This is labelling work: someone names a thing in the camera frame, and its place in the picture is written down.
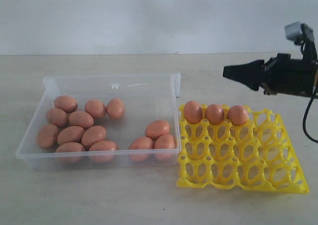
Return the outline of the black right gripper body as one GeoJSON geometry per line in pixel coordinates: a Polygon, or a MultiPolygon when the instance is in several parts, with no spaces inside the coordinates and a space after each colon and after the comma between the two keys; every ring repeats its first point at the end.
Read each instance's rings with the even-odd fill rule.
{"type": "Polygon", "coordinates": [[[292,59],[290,54],[278,54],[261,69],[264,79],[260,86],[265,95],[312,96],[318,84],[317,60],[292,59]]]}

